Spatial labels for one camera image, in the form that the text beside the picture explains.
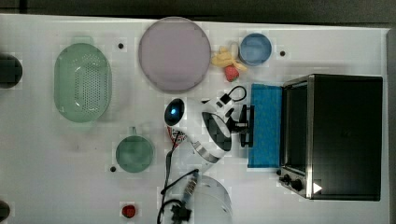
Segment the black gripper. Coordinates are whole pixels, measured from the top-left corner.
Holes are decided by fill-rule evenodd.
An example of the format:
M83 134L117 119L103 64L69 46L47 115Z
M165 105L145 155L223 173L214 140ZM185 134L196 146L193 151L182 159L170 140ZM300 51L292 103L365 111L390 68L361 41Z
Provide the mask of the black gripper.
M232 113L234 109L231 108L226 114L225 117L228 119L226 122L227 128L231 133L247 133L248 132L248 108L246 106L242 107L241 114L239 120L234 120L232 118Z

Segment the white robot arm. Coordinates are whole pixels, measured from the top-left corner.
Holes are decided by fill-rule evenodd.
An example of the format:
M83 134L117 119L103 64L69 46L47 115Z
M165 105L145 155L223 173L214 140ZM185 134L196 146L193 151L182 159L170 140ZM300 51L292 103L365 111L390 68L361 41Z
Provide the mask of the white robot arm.
M253 145L254 107L244 106L240 118L232 119L235 99L225 94L219 99L198 102L192 99L176 98L164 111L164 122L185 134L190 145L190 156L199 161L199 166L188 172L191 177L181 200L170 200L173 205L172 224L183 224L191 217L186 207L193 194L198 176L220 161L232 148L232 135L242 136L241 145Z

